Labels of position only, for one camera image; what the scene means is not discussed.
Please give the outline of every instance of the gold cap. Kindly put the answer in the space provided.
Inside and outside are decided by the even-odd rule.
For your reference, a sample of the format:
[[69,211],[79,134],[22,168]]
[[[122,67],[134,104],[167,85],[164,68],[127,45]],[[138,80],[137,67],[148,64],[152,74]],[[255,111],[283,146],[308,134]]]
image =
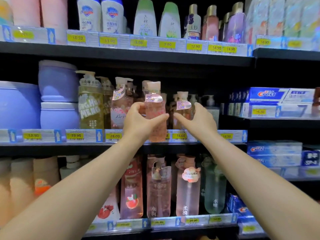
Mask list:
[[223,23],[227,23],[230,16],[231,12],[227,12],[223,17]]
[[236,2],[232,6],[232,15],[239,13],[239,12],[243,12],[243,2],[241,2],[241,1]]
[[216,16],[217,15],[217,6],[211,5],[207,9],[207,16]]
[[191,4],[189,7],[189,14],[198,14],[197,4]]

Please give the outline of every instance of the hand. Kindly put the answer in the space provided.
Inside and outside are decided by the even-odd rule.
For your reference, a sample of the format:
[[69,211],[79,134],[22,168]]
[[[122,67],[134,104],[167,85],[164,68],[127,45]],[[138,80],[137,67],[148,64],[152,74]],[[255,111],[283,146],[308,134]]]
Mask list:
[[139,113],[143,110],[145,111],[144,103],[134,103],[125,117],[123,127],[123,135],[130,135],[133,140],[141,140],[141,145],[149,138],[153,129],[169,117],[169,114],[165,113],[148,120]]
[[188,120],[179,113],[174,117],[199,141],[203,141],[208,135],[217,133],[217,124],[211,113],[201,104],[195,102],[195,114],[193,120]]

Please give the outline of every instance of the forearm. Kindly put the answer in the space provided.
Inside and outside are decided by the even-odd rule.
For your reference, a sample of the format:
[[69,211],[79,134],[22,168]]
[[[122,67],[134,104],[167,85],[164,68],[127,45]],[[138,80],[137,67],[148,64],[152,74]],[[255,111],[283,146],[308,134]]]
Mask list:
[[40,196],[0,231],[0,239],[81,239],[140,146],[124,136]]
[[320,206],[219,134],[203,144],[271,239],[320,239]]

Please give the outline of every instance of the fruit illustration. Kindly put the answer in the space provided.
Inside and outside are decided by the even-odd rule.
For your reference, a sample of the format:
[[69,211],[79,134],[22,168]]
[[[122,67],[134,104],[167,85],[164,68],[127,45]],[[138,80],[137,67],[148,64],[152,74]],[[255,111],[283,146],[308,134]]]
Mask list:
[[127,202],[125,203],[129,209],[134,209],[138,206],[139,199],[136,194],[132,194],[130,197],[127,197]]
[[113,205],[105,205],[100,209],[98,218],[106,219],[108,216],[110,216],[110,213],[112,212],[112,210],[113,210]]

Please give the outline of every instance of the yellow price label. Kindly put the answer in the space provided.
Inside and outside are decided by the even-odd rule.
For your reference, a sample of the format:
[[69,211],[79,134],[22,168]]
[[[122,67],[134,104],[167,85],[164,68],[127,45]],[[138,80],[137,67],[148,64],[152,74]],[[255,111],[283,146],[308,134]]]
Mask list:
[[95,230],[97,227],[94,224],[91,224],[89,226],[89,231]]
[[222,52],[222,45],[209,44],[208,51],[221,53]]
[[172,133],[172,139],[186,140],[187,139],[187,133],[186,132]]
[[118,40],[116,37],[100,37],[99,41],[100,44],[118,45]]
[[163,49],[175,49],[176,43],[173,41],[159,41],[159,48]]
[[32,31],[26,31],[26,30],[14,30],[13,36],[16,39],[28,39],[28,40],[34,40],[35,35]]
[[23,138],[26,140],[42,140],[41,133],[23,133]]
[[209,222],[222,222],[222,219],[220,216],[211,216]]
[[253,115],[265,115],[267,113],[267,110],[265,108],[254,108],[252,110]]
[[131,46],[147,47],[147,40],[130,40]]
[[67,140],[83,140],[84,134],[83,133],[66,133]]
[[66,34],[66,39],[69,42],[81,42],[81,43],[85,43],[86,42],[86,36],[82,35],[82,34]]
[[243,232],[253,232],[255,229],[256,229],[255,226],[244,226],[244,227],[242,228],[242,231],[243,231]]
[[288,42],[288,47],[290,48],[301,48],[302,41],[301,40],[290,40]]
[[202,51],[202,44],[186,44],[186,49],[188,51]]
[[270,45],[270,44],[271,44],[270,39],[258,38],[256,41],[256,45]]
[[131,222],[117,222],[116,227],[128,228],[128,227],[131,227]]
[[318,172],[319,171],[317,169],[308,169],[308,170],[306,170],[306,174],[309,174],[309,175],[317,175]]
[[237,53],[237,47],[234,46],[223,46],[222,53]]
[[122,138],[122,134],[121,133],[107,133],[106,134],[106,140],[109,139],[121,139]]
[[151,226],[164,226],[166,224],[165,220],[153,220],[151,221]]
[[233,134],[220,134],[224,139],[231,140],[233,138]]
[[188,218],[186,219],[186,224],[195,224],[199,223],[199,218]]

